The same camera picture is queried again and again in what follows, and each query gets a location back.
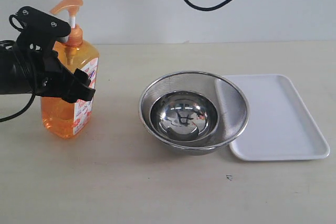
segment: orange pump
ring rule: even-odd
[[[62,10],[69,13],[71,33],[66,43],[56,42],[54,50],[58,58],[71,72],[77,68],[86,72],[91,80],[90,87],[95,88],[98,71],[98,50],[83,40],[83,31],[76,24],[76,14],[83,5],[82,0],[62,0],[51,13],[57,15]],[[41,114],[43,125],[49,131],[62,138],[76,136],[89,122],[92,114],[93,100],[67,103],[61,98],[41,98]]]

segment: white plastic tray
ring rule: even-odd
[[[278,74],[223,76],[250,105],[250,119],[230,149],[245,161],[325,158],[330,148],[292,82]]]

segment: beige table surface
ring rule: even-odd
[[[93,118],[75,141],[42,127],[39,99],[0,124],[1,224],[336,222],[336,42],[97,47]],[[172,154],[140,123],[138,100],[155,78],[179,70],[287,75],[330,156],[248,163],[228,147]],[[0,97],[2,116],[28,98]]]

